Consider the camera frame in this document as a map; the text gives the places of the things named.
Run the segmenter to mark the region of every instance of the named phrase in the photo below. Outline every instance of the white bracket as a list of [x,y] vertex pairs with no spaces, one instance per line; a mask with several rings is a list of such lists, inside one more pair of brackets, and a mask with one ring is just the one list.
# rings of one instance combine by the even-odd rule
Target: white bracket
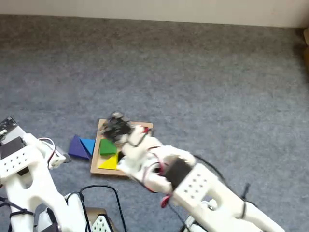
[[[216,200],[218,208],[211,210],[202,204],[205,196]],[[173,192],[173,200],[185,207],[189,214],[208,231],[284,232],[277,223],[251,203],[244,201],[221,183],[204,165],[197,164]]]
[[91,232],[113,232],[111,225],[107,222],[104,215],[98,216],[91,227]]
[[[29,173],[20,176],[18,172],[26,167]],[[57,191],[46,160],[36,147],[28,145],[0,160],[0,181],[11,202],[31,212],[43,203],[53,210],[62,232],[74,232],[67,203]],[[11,211],[16,212],[18,209],[11,207]],[[33,232],[33,219],[31,215],[13,216],[13,231]]]

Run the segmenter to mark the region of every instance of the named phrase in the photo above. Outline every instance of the white wall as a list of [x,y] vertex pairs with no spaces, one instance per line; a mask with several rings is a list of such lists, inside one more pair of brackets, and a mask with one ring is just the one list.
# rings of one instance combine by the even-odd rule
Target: white wall
[[0,0],[0,14],[304,27],[309,0]]

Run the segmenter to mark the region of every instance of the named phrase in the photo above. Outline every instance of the gray carpet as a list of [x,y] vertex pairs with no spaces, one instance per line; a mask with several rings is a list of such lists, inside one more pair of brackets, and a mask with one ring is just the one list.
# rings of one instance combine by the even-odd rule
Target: gray carpet
[[[94,138],[98,118],[113,111],[153,122],[159,140],[201,154],[238,193],[250,182],[249,200],[286,231],[308,230],[309,85],[295,29],[24,16],[0,23],[0,118],[65,149],[74,134]],[[63,194],[115,186],[130,231],[182,225],[160,208],[163,195],[91,176],[86,161],[52,176]],[[87,205],[105,207],[122,231],[115,202],[106,189],[86,193]],[[0,210],[1,231],[8,215]]]

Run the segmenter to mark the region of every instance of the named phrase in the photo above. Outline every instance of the puzzle piece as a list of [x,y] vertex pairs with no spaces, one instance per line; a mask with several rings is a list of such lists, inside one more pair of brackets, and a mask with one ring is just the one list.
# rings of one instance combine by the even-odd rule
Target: puzzle piece
[[92,156],[93,149],[95,148],[95,141],[93,139],[81,139],[81,141],[87,152]]
[[116,146],[111,143],[107,139],[101,139],[100,141],[100,155],[106,156],[106,155],[112,155],[117,152]]
[[77,157],[89,159],[89,155],[84,149],[84,146],[77,135],[75,135],[71,141],[68,154],[70,156],[77,156]]
[[118,153],[108,158],[103,164],[99,166],[99,168],[117,170],[117,164],[118,164]]

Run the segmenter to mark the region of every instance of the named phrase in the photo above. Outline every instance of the black cable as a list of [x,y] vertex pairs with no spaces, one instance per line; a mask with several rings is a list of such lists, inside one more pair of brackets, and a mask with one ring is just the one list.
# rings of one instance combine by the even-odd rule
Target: black cable
[[[24,208],[18,206],[17,204],[9,201],[7,198],[0,197],[0,201],[3,202],[2,204],[0,204],[0,208],[3,207],[3,206],[8,206],[8,207],[14,207],[14,208],[19,210],[19,211],[16,211],[16,212],[12,212],[10,214],[10,218],[15,216],[15,215],[20,215],[20,214],[29,214],[29,215],[35,216],[35,213],[33,213],[31,211],[28,211],[27,209],[24,209]],[[8,232],[12,232],[12,225],[11,225],[11,223],[10,223]]]
[[188,228],[183,218],[179,215],[179,213],[169,203],[168,206],[177,215],[178,219],[182,222],[183,226],[190,232],[190,229]]
[[[126,222],[125,222],[125,219],[124,219],[124,215],[123,215],[123,213],[122,213],[122,209],[121,209],[121,205],[120,205],[119,196],[118,196],[117,190],[116,190],[114,187],[109,186],[109,185],[89,185],[89,186],[83,187],[83,188],[79,191],[80,195],[83,197],[82,201],[84,202],[84,196],[83,196],[82,192],[83,192],[84,190],[86,190],[86,189],[95,188],[95,187],[108,188],[108,189],[112,189],[112,190],[114,191],[115,196],[116,196],[116,199],[117,199],[117,204],[118,204],[118,208],[119,208],[119,212],[120,212],[120,217],[121,217],[121,220],[122,220],[122,224],[123,224],[123,227],[124,227],[124,231],[127,232],[127,229],[126,229]],[[84,209],[85,216],[86,216],[87,226],[88,226],[88,229],[89,229],[89,228],[90,228],[90,224],[89,224],[88,217],[87,217],[87,215],[86,215],[86,214],[87,214],[87,213],[86,213],[86,208],[85,208],[84,204],[82,204],[82,205],[83,205],[83,209]]]
[[209,163],[208,161],[206,161],[204,158],[202,158],[201,156],[198,155],[193,155],[195,158],[197,158],[198,160],[204,162],[207,166],[211,167],[219,176],[219,178],[222,180],[222,182],[233,192],[235,193],[232,188],[229,186],[229,184],[227,183],[225,177],[223,176],[223,174],[211,163]]
[[226,187],[231,190],[236,196],[238,196],[239,198],[241,198],[244,202],[243,202],[243,207],[242,207],[242,213],[240,216],[240,219],[244,219],[244,217],[246,216],[246,211],[247,211],[247,203],[251,203],[253,204],[256,208],[257,205],[254,204],[253,202],[247,201],[247,194],[249,192],[249,188],[250,188],[250,183],[247,183],[245,186],[245,190],[244,193],[239,196],[235,193],[235,191],[229,186],[229,184],[227,183],[226,179],[224,178],[224,176],[222,175],[222,173],[211,163],[209,163],[208,161],[206,161],[204,158],[202,158],[201,156],[198,155],[193,155],[195,158],[197,158],[198,160],[204,162],[207,166],[211,167],[216,173],[217,175],[220,177],[220,179],[222,180],[222,182],[226,185]]

